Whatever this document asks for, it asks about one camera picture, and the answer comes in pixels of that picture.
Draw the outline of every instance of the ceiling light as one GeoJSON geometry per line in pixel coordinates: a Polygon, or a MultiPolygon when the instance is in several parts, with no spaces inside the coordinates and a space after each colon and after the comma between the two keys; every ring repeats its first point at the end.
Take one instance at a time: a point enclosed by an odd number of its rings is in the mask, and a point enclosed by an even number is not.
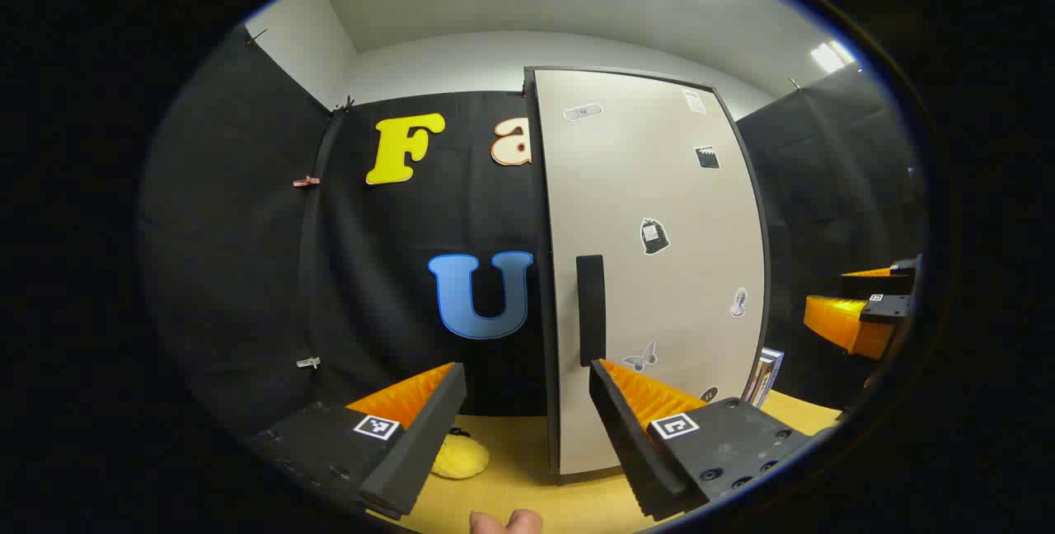
{"type": "Polygon", "coordinates": [[[844,49],[843,44],[841,44],[840,42],[837,42],[832,39],[830,42],[828,42],[828,45],[831,46],[831,50],[836,51],[836,54],[838,54],[841,60],[844,61],[846,64],[849,64],[850,62],[857,60],[850,53],[846,52],[846,49],[844,49]]]}
{"type": "Polygon", "coordinates": [[[828,44],[821,44],[809,53],[825,73],[833,73],[842,69],[846,63],[831,50],[828,44]]]}

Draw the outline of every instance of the human hand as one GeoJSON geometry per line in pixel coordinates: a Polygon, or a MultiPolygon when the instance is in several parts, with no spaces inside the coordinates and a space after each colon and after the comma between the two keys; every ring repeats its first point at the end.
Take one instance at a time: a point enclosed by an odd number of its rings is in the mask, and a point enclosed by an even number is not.
{"type": "Polygon", "coordinates": [[[542,516],[531,510],[516,510],[503,527],[495,516],[472,512],[468,526],[469,534],[541,534],[542,516]]]}

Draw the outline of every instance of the black handle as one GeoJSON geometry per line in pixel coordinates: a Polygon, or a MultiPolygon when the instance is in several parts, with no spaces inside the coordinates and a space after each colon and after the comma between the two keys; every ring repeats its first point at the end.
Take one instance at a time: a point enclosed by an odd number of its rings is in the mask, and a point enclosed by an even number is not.
{"type": "Polygon", "coordinates": [[[575,258],[579,280],[579,365],[589,367],[605,358],[605,259],[600,254],[575,258]]]}

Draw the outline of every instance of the yellow sponge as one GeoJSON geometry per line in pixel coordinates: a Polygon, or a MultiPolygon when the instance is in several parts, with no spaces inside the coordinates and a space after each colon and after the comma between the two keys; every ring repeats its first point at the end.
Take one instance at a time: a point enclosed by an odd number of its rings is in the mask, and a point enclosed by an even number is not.
{"type": "Polygon", "coordinates": [[[491,453],[483,445],[461,435],[447,435],[443,439],[433,472],[446,478],[468,478],[487,468],[491,453]]]}

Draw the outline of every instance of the black fabric panel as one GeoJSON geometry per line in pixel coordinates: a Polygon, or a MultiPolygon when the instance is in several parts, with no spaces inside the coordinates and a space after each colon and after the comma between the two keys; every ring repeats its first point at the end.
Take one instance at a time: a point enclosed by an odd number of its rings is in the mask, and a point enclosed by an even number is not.
{"type": "Polygon", "coordinates": [[[298,292],[304,193],[328,113],[239,27],[159,126],[140,192],[157,331],[195,396],[239,435],[310,398],[298,292]]]}
{"type": "Polygon", "coordinates": [[[920,253],[926,239],[912,144],[870,77],[844,69],[737,121],[759,175],[770,245],[765,345],[787,354],[774,387],[842,408],[876,362],[803,324],[806,297],[839,275],[920,253]]]}
{"type": "Polygon", "coordinates": [[[491,158],[494,126],[524,116],[516,92],[457,92],[356,106],[321,173],[319,282],[313,300],[313,349],[326,360],[327,392],[362,396],[450,361],[463,362],[464,414],[544,414],[538,264],[528,268],[528,319],[513,335],[474,341],[443,326],[428,261],[475,255],[474,304],[479,316],[502,311],[498,252],[535,253],[541,228],[533,216],[540,187],[532,164],[491,158]],[[386,118],[441,114],[421,161],[405,159],[405,183],[368,186],[386,118]]]}

